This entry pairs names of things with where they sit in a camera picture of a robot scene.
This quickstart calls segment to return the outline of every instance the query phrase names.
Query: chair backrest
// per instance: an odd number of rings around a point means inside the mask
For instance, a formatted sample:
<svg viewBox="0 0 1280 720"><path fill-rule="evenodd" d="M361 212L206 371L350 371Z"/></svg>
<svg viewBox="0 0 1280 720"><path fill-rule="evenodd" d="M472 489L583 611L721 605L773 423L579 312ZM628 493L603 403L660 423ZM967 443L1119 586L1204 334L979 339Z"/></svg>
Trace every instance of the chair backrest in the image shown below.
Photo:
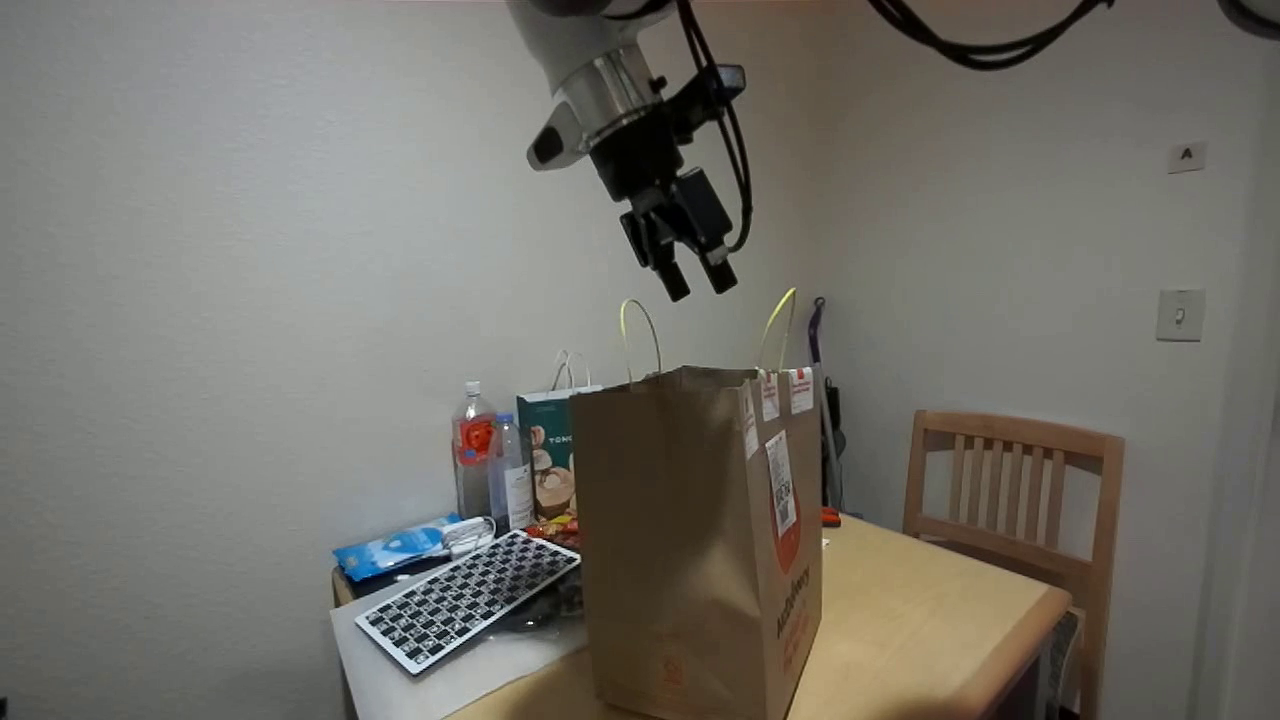
<svg viewBox="0 0 1280 720"><path fill-rule="evenodd" d="M1073 591L1085 621L1073 669L1085 720L1100 710L1119 476L1119 435L983 413L914 422L910 535Z"/></svg>

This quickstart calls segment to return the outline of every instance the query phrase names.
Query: electrical outlet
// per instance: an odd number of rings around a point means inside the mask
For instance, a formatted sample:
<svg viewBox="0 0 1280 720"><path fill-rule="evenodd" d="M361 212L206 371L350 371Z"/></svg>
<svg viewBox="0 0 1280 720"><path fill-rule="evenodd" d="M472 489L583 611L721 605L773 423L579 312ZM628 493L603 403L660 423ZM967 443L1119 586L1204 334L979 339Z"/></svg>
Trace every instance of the electrical outlet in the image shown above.
<svg viewBox="0 0 1280 720"><path fill-rule="evenodd" d="M1200 289L1166 289L1157 312L1161 346L1200 346L1204 335L1204 292Z"/></svg>
<svg viewBox="0 0 1280 720"><path fill-rule="evenodd" d="M1168 176L1204 173L1209 170L1209 146L1173 146L1168 149Z"/></svg>

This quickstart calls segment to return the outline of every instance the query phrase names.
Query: plastic bottle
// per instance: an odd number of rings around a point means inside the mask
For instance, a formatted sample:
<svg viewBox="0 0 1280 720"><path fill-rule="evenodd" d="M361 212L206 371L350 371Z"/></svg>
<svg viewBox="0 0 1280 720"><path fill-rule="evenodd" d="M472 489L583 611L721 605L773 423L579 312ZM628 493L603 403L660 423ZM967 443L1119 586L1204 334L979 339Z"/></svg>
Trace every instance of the plastic bottle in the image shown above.
<svg viewBox="0 0 1280 720"><path fill-rule="evenodd" d="M532 525L532 485L512 413L500 413L498 459L488 463L494 532Z"/></svg>
<svg viewBox="0 0 1280 720"><path fill-rule="evenodd" d="M481 398L481 382L463 385L470 398L453 413L453 493L459 515L488 515L488 463L498 451L498 417Z"/></svg>

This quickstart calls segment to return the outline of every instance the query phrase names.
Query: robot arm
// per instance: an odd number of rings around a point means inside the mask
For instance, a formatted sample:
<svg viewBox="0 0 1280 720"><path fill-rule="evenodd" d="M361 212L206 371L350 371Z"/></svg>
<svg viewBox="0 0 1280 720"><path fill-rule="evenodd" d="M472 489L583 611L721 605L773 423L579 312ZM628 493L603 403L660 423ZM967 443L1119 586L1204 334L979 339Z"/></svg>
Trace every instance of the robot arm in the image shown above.
<svg viewBox="0 0 1280 720"><path fill-rule="evenodd" d="M665 279L672 301L688 296L676 243L699 257L716 292L738 284L723 250L733 222L705 173L682 173L682 146L693 146L699 125L733 117L733 101L748 84L738 64L705 64L665 101L665 80L650 71L638 38L676 3L686 3L686 22L688 0L508 0L528 53L560 96L528 166L543 173L591 156L607 198L628 203L622 225L638 261Z"/></svg>

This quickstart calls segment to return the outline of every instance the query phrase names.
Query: blue package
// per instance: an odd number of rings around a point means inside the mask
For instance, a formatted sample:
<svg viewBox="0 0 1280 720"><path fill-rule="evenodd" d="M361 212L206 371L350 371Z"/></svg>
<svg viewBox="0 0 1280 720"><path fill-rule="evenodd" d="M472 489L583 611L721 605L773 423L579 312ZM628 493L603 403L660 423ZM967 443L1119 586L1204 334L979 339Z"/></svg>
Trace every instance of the blue package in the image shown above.
<svg viewBox="0 0 1280 720"><path fill-rule="evenodd" d="M448 522L413 525L413 529L402 529L393 535L378 535L366 544L341 544L334 551L334 559L352 586L397 574L406 566L448 559L443 525Z"/></svg>

